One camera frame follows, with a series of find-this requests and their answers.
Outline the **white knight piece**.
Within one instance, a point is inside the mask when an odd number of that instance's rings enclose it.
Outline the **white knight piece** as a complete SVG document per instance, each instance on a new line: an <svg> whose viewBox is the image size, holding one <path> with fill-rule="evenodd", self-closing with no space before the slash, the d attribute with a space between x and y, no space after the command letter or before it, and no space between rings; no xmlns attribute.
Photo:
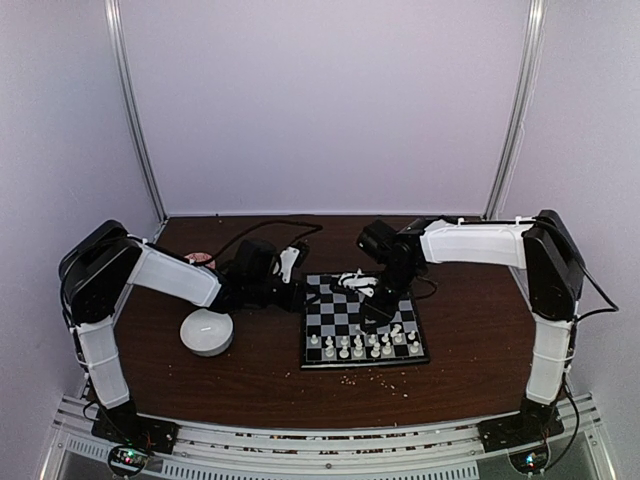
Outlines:
<svg viewBox="0 0 640 480"><path fill-rule="evenodd" d="M395 343L400 343L402 341L402 326L400 324L396 324L392 329L392 338Z"/></svg>

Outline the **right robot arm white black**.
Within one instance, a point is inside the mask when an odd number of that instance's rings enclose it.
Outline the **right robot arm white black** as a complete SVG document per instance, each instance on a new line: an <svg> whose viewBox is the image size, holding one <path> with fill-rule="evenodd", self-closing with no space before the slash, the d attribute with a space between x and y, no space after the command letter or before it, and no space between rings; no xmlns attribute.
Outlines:
<svg viewBox="0 0 640 480"><path fill-rule="evenodd" d="M391 322L400 298L430 264L493 264L525 271L535 322L525 394L518 413L483 421L478 429L486 447L541 441L553 433L556 403L575 349L584 281L582 256L556 211L511 221L421 217L400 230L376 220L364 227L357 245L384 267L360 307L365 332Z"/></svg>

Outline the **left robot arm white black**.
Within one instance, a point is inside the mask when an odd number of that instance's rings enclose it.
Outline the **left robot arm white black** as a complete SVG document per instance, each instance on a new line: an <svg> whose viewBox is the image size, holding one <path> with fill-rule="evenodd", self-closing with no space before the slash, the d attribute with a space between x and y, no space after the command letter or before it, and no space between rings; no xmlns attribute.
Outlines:
<svg viewBox="0 0 640 480"><path fill-rule="evenodd" d="M98 404L107 411L106 429L123 444L137 442L144 424L134 410L114 335L116 306L130 286L144 287L193 306L181 326L185 346L204 357L223 353L232 343L232 313L277 306L303 310L304 282L293 272L309 253L301 238L283 250L268 241L236 236L233 259L215 269L211 260L179 256L131 235L108 220L60 262L62 315L72 334L79 364L91 380Z"/></svg>

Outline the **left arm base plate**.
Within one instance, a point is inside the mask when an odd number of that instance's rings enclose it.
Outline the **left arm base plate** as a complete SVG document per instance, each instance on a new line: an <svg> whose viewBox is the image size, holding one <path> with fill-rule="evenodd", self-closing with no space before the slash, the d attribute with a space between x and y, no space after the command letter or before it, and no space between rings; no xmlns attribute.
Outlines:
<svg viewBox="0 0 640 480"><path fill-rule="evenodd" d="M105 417L98 417L92 425L94 437L111 443L133 446L153 453L171 454L179 426L170 421L138 417L133 426L116 428Z"/></svg>

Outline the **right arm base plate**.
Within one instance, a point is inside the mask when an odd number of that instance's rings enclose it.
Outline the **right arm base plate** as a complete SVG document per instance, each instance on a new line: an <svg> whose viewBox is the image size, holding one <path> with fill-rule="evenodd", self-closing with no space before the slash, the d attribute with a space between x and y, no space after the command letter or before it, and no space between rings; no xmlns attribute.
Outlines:
<svg viewBox="0 0 640 480"><path fill-rule="evenodd" d="M521 414L484 420L478 425L478 433L486 453L503 449L515 449L529 444L542 444L545 439L562 434L565 429L556 417L547 424Z"/></svg>

